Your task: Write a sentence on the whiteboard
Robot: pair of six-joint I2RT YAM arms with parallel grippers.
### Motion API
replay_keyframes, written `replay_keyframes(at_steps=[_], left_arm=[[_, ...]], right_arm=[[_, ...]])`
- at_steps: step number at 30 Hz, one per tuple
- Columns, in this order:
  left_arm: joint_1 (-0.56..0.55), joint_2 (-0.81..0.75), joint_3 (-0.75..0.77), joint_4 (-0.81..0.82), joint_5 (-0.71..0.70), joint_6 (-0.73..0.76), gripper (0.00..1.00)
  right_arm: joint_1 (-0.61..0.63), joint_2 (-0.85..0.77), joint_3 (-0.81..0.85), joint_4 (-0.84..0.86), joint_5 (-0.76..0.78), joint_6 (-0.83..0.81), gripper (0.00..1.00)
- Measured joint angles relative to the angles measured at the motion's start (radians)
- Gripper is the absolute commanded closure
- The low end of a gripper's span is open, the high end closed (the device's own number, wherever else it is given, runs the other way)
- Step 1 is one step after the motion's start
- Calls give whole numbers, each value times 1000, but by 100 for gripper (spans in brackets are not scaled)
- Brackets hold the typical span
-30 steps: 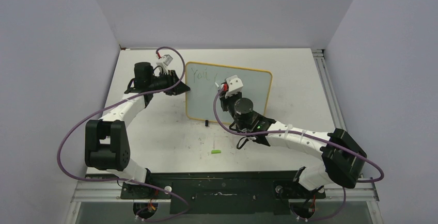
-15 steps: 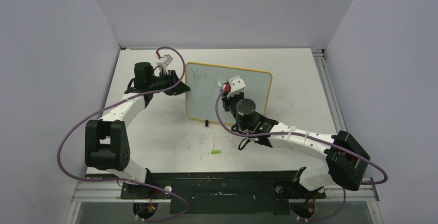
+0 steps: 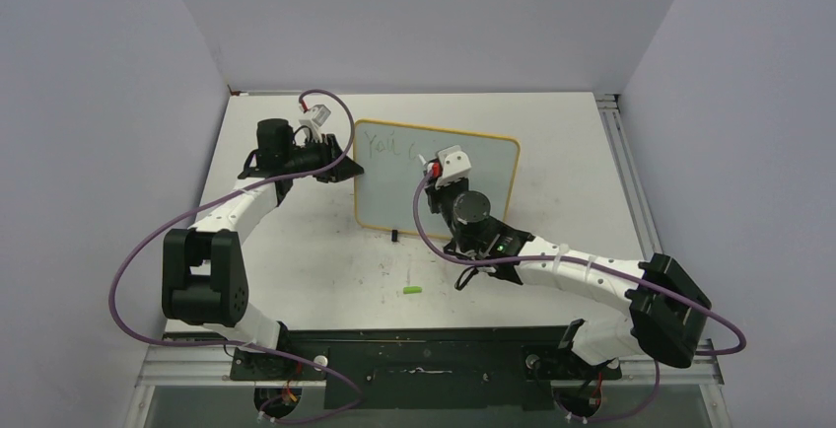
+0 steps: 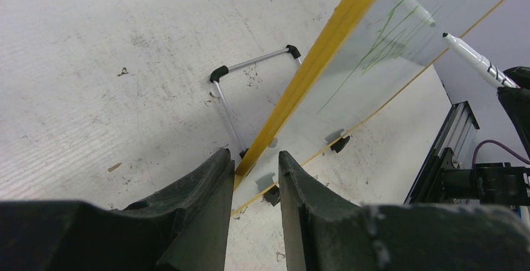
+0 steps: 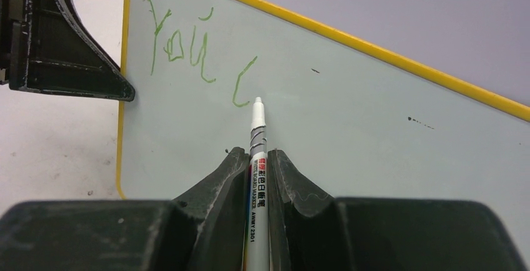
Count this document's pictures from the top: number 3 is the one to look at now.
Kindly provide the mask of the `yellow framed whiteboard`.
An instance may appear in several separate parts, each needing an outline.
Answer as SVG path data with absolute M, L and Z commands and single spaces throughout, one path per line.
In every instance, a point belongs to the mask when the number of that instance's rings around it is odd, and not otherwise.
M 492 215 L 503 219 L 520 154 L 518 140 L 507 136 L 361 119 L 353 143 L 353 161 L 364 169 L 354 178 L 356 221 L 365 228 L 415 235 L 413 195 L 435 160 L 442 182 L 468 179 L 471 189 L 487 196 Z

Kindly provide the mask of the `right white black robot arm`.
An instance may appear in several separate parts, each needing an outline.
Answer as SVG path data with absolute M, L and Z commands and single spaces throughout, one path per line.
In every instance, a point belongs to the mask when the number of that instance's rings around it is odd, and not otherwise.
M 488 198 L 469 189 L 467 179 L 442 187 L 429 179 L 421 192 L 452 235 L 444 255 L 498 280 L 556 289 L 617 312 L 609 321 L 568 326 L 557 351 L 565 374 L 581 377 L 639 354 L 673 368 L 691 366 L 711 302 L 673 257 L 607 259 L 550 243 L 494 218 Z

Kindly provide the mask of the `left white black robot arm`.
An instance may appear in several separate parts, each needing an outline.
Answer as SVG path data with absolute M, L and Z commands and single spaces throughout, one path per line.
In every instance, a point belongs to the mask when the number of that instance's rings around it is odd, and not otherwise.
M 237 196 L 214 207 L 187 229 L 171 229 L 163 240 L 162 310 L 165 317 L 212 330 L 244 350 L 260 346 L 255 366 L 267 378 L 286 377 L 294 352 L 286 325 L 274 321 L 249 299 L 243 244 L 259 222 L 289 194 L 295 176 L 310 173 L 319 182 L 342 182 L 363 174 L 343 157 L 332 134 L 306 127 L 303 144 L 281 118 L 264 119 L 257 146 L 235 182 Z

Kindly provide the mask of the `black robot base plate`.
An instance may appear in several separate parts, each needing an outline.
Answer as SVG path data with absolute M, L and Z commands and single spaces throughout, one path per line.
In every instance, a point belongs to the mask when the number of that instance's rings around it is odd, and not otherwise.
M 561 349 L 562 326 L 292 330 L 288 352 L 322 357 L 327 375 L 296 361 L 236 350 L 236 382 L 320 385 L 324 406 L 360 397 L 363 409 L 548 409 L 547 384 L 564 398 L 588 396 L 597 380 L 624 379 L 625 361 L 597 369 Z

